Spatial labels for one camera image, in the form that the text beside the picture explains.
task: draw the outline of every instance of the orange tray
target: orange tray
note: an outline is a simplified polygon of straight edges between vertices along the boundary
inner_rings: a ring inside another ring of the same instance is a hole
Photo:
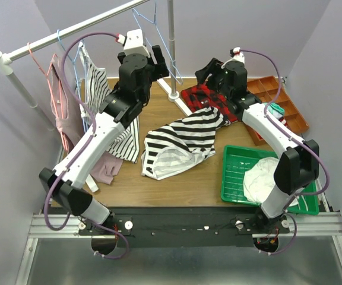
[[[278,81],[275,77],[269,76],[260,79],[254,79],[248,81],[248,90],[259,97],[263,103],[270,102],[275,98],[278,90]],[[304,120],[302,114],[297,110],[295,105],[292,103],[290,97],[281,89],[277,101],[275,101],[284,109],[284,118],[287,121],[287,127],[297,135],[308,130],[309,126]],[[265,144],[265,140],[250,126],[246,126],[246,129],[250,133],[255,145]]]

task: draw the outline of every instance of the black and white striped shirt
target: black and white striped shirt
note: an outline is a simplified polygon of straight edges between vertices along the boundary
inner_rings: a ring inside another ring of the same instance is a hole
[[[94,115],[99,112],[99,108],[104,99],[111,92],[107,82],[105,68],[96,67],[92,62],[89,54],[83,46],[80,49],[80,59],[85,68],[85,100],[88,107]],[[83,112],[81,107],[81,115],[91,124],[91,120],[87,112]],[[130,162],[137,162],[140,154],[140,123],[139,118],[135,118],[129,127],[117,137],[117,139],[107,148],[107,151],[119,159]]]
[[[213,156],[216,129],[226,124],[216,108],[208,107],[150,131],[144,141],[142,175],[161,180]]]

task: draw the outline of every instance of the green object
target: green object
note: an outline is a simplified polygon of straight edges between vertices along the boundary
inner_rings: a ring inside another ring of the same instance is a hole
[[[276,153],[273,151],[237,147],[234,145],[225,146],[221,199],[227,202],[254,206],[259,205],[258,203],[248,201],[243,195],[243,177],[245,171],[252,169],[260,159],[270,156],[277,157]],[[303,192],[316,192],[315,183],[312,182],[303,190]],[[316,195],[301,196],[298,201],[299,206],[289,207],[289,212],[309,215],[317,215],[319,213],[319,201]]]
[[[277,111],[279,114],[281,114],[282,116],[284,116],[284,109],[279,106],[277,103],[271,103],[268,107],[267,110],[274,114],[274,110]]]

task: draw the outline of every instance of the white pole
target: white pole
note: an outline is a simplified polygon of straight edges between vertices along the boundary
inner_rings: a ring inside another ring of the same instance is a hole
[[[19,80],[19,78],[14,74],[14,71],[12,70],[12,68],[4,64],[4,55],[2,54],[1,51],[0,51],[0,70],[2,74],[4,74],[9,79],[9,81],[15,87],[15,89],[17,89],[18,92],[22,95],[23,99],[30,106],[30,108],[32,108],[41,117],[41,119],[46,124],[47,129],[50,131],[53,131],[55,128],[51,120],[46,116],[44,111],[38,106],[35,98],[31,96],[29,91],[27,91],[27,89]]]
[[[175,29],[173,23],[173,0],[167,2],[168,14],[169,14],[169,49],[170,49],[170,71],[176,76],[175,68]],[[171,76],[171,96],[176,95],[176,79]]]

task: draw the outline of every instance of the wooden table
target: wooden table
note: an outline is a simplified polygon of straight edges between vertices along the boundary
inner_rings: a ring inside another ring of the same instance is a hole
[[[109,80],[111,87],[116,81]],[[196,84],[195,79],[185,80],[181,91]],[[140,147],[142,154],[144,138],[148,131],[157,129],[184,117],[182,111],[168,101],[167,94],[153,83],[151,99],[140,114]],[[110,207],[151,207],[151,206],[217,206],[232,205],[220,198],[223,172],[223,151],[225,145],[261,148],[271,150],[265,144],[257,147],[241,122],[219,129],[214,146],[216,155],[176,176],[160,181],[141,176],[141,158],[137,164],[124,161],[111,185],[98,183],[100,190],[93,194],[98,201]]]

